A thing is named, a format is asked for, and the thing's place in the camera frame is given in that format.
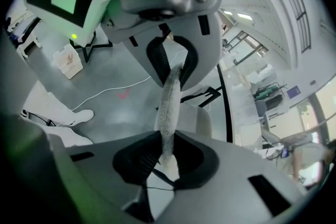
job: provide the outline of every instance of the gray floor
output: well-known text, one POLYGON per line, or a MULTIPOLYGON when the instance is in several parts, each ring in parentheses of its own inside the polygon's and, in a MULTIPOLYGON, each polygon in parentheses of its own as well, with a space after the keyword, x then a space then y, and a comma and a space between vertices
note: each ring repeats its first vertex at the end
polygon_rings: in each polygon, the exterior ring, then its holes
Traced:
MULTIPOLYGON (((53 63, 53 54, 69 43, 68 39, 43 22, 36 28, 36 36, 42 49, 35 47, 29 54, 27 63, 37 73, 46 89, 70 109, 102 90, 129 86, 149 76, 123 44, 115 44, 113 48, 95 49, 89 63, 85 63, 81 50, 77 50, 83 69, 69 80, 53 63)), ((97 31, 97 36, 98 43, 107 43, 106 37, 100 31, 97 31)), ((176 56, 173 64, 184 60, 186 52, 176 55, 184 50, 182 46, 170 40, 165 41, 164 46, 170 61, 176 56)), ((207 76, 205 82, 213 88, 220 86, 216 69, 207 76)), ((161 92, 162 89, 151 78, 128 89, 104 92, 77 110, 92 109, 95 116, 89 122, 73 127, 73 130, 95 143, 151 131, 161 92), (125 94, 126 90, 129 90, 127 97, 120 98, 118 94, 125 94)), ((197 98, 190 103, 198 105, 204 100, 205 98, 197 98)), ((207 105, 204 109, 211 115, 213 138, 226 140, 223 98, 217 98, 211 106, 207 105)))

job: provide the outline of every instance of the ceiling light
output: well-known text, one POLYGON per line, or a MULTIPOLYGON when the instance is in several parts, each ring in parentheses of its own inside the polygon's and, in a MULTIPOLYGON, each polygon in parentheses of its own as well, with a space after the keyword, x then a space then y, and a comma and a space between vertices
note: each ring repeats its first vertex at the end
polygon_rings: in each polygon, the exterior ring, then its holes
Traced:
POLYGON ((251 16, 248 16, 248 15, 245 15, 245 14, 240 14, 240 13, 237 13, 239 17, 241 18, 245 18, 245 19, 249 19, 249 20, 253 20, 251 16))

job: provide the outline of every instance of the white pants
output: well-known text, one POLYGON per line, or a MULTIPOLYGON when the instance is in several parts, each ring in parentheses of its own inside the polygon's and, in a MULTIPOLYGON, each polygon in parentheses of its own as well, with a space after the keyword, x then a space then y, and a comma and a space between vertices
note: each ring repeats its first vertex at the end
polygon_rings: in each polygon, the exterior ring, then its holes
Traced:
POLYGON ((47 92, 40 81, 35 83, 23 109, 65 125, 75 121, 75 113, 62 104, 51 92, 47 92))

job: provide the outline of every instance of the red mark on floor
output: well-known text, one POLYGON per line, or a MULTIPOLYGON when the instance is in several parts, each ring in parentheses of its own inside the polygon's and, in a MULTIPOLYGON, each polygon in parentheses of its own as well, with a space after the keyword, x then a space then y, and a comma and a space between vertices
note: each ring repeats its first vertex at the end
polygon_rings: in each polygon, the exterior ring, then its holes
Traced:
POLYGON ((126 92, 125 92, 124 94, 119 94, 119 93, 118 93, 118 96, 119 96, 120 98, 125 99, 125 98, 128 96, 128 93, 129 93, 129 92, 130 92, 130 89, 127 89, 126 92))

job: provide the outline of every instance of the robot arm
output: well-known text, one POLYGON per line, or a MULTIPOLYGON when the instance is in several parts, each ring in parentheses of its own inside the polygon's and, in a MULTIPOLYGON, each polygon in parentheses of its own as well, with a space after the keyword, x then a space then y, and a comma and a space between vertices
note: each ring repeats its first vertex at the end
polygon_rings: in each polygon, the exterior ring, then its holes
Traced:
POLYGON ((170 72, 162 45, 168 33, 188 50, 181 88, 197 85, 221 56, 221 0, 25 0, 27 8, 85 46, 99 23, 111 42, 123 42, 161 87, 170 72))

